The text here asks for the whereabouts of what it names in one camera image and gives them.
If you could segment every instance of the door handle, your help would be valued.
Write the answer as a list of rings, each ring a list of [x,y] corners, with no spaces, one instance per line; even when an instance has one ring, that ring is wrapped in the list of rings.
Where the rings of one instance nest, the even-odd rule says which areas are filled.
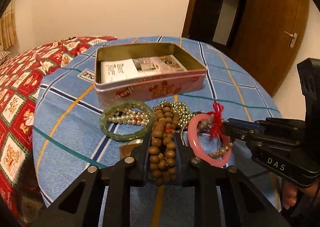
[[[287,34],[287,35],[289,35],[290,37],[292,37],[292,40],[291,40],[291,42],[290,42],[290,48],[292,48],[293,49],[293,47],[294,47],[294,44],[296,43],[296,40],[297,40],[297,37],[298,37],[298,33],[293,33],[293,34],[290,34],[290,33],[288,33],[288,32],[284,32],[285,34]]]

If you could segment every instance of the door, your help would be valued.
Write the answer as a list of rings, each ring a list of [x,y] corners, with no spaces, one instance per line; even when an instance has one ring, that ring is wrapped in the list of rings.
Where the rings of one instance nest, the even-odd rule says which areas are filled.
[[[188,38],[212,43],[222,3],[223,0],[196,0]]]
[[[299,49],[309,0],[247,0],[229,56],[273,96]],[[297,39],[290,47],[292,37]]]

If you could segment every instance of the green bracelet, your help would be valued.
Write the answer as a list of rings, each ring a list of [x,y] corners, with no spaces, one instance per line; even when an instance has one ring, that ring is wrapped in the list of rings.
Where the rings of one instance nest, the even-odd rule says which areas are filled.
[[[143,112],[149,115],[149,123],[144,128],[136,131],[135,133],[121,135],[121,134],[110,132],[108,128],[110,127],[111,122],[108,122],[108,118],[113,116],[113,114],[117,110],[121,110],[125,108],[127,109],[138,108],[142,110]],[[106,136],[114,140],[129,141],[134,139],[141,139],[152,128],[154,117],[155,116],[154,116],[153,110],[151,110],[144,102],[132,101],[132,100],[118,101],[115,104],[113,104],[112,107],[104,110],[104,112],[100,116],[99,125],[100,125],[100,129]]]

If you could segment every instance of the round table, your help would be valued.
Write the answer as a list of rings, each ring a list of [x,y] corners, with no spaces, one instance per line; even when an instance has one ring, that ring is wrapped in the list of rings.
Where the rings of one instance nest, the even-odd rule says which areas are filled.
[[[164,99],[170,102],[178,99],[185,102],[190,111],[208,112],[212,110],[212,101],[217,100],[224,106],[222,116],[225,119],[255,121],[281,117],[272,98],[255,79],[206,43],[163,36],[100,42],[74,58],[64,69],[44,77],[40,84],[33,128],[33,155],[46,206],[90,164],[108,167],[119,161],[119,147],[124,143],[103,135],[98,125],[102,109],[92,81],[95,53],[102,46],[137,42],[175,43],[207,66],[207,76],[201,90],[150,100],[146,102],[149,107],[158,105]],[[136,127],[113,124],[110,130],[126,134],[135,131]],[[217,148],[217,142],[209,140],[208,136],[202,136],[200,141],[208,153]],[[250,158],[251,153],[245,142],[236,141],[228,165],[236,165],[249,176],[280,210],[277,178]],[[150,226],[152,222],[153,226],[191,227],[194,224],[193,215],[194,191],[191,187],[165,186],[163,192],[151,184],[144,188],[131,188],[131,226]]]

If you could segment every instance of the yellow curtain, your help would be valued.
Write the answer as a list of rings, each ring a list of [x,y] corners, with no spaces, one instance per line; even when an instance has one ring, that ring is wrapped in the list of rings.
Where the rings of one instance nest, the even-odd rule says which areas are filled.
[[[15,0],[11,0],[0,19],[0,49],[7,50],[17,41],[14,20]]]

